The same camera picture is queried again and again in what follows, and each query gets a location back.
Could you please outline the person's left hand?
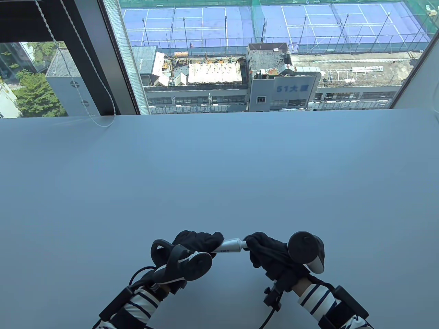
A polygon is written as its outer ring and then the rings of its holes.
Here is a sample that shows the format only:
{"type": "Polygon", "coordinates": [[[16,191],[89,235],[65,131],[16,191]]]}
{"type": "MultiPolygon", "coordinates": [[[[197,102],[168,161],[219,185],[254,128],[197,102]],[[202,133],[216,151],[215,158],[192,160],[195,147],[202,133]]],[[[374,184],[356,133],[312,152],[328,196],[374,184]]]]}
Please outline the person's left hand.
{"type": "Polygon", "coordinates": [[[204,276],[213,264],[213,251],[224,241],[220,232],[182,231],[172,243],[157,239],[151,247],[155,269],[141,279],[144,288],[163,299],[166,292],[175,294],[188,281],[204,276]]]}

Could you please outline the person's right hand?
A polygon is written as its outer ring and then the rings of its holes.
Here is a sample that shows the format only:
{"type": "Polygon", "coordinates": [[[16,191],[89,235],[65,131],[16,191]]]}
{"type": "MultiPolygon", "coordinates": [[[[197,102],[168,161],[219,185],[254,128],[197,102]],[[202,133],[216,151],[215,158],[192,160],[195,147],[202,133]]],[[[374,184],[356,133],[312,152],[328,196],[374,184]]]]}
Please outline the person's right hand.
{"type": "Polygon", "coordinates": [[[286,243],[268,237],[263,232],[255,232],[244,240],[254,268],[263,268],[270,280],[279,281],[287,277],[290,286],[295,286],[300,279],[310,274],[304,265],[292,260],[286,243]]]}

